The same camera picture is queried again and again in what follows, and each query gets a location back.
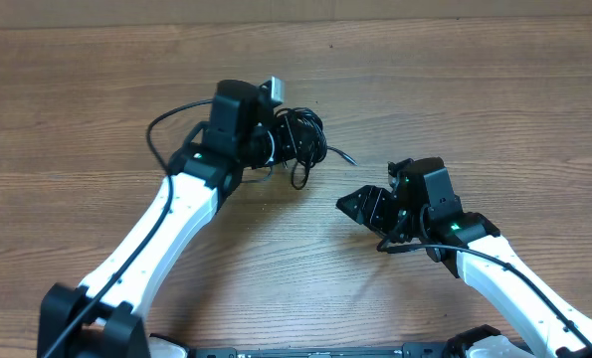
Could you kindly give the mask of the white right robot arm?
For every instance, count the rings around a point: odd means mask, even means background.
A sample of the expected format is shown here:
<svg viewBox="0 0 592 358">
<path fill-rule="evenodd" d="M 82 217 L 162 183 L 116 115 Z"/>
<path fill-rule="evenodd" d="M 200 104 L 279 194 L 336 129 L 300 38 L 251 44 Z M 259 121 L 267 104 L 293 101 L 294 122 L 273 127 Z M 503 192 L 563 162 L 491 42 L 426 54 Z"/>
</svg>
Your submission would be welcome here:
<svg viewBox="0 0 592 358">
<path fill-rule="evenodd" d="M 388 165 L 389 186 L 366 185 L 336 202 L 380 237 L 380 253 L 423 250 L 481 294 L 534 357 L 592 357 L 592 319 L 522 261 L 500 229 L 467 212 L 440 157 Z"/>
</svg>

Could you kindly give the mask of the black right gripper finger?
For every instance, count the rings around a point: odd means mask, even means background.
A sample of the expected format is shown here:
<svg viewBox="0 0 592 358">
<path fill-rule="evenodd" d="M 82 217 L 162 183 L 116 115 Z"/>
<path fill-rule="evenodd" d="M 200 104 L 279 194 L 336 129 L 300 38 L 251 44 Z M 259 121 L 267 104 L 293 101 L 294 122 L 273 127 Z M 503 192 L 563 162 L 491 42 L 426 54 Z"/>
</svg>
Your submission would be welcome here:
<svg viewBox="0 0 592 358">
<path fill-rule="evenodd" d="M 371 214 L 369 212 L 364 212 L 361 209 L 353 210 L 348 214 L 348 217 L 353 220 L 355 223 L 366 227 L 373 233 L 380 234 L 381 229 L 380 227 L 373 225 L 371 223 Z"/>
<path fill-rule="evenodd" d="M 344 214 L 369 214 L 390 197 L 390 192 L 382 187 L 365 185 L 355 192 L 339 198 L 336 208 Z"/>
</svg>

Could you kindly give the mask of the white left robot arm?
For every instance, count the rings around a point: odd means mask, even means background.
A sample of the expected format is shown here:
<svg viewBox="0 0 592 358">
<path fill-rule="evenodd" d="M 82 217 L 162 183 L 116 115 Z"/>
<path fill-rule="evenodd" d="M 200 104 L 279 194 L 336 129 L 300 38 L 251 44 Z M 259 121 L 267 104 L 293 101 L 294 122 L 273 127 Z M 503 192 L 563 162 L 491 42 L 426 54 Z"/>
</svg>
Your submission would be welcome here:
<svg viewBox="0 0 592 358">
<path fill-rule="evenodd" d="M 279 119 L 284 83 L 218 82 L 209 118 L 159 163 L 165 177 L 139 221 L 76 287 L 55 284 L 42 300 L 40 357 L 188 357 L 171 338 L 151 334 L 145 320 L 165 278 L 192 238 L 210 223 L 246 169 L 296 156 L 300 134 Z"/>
</svg>

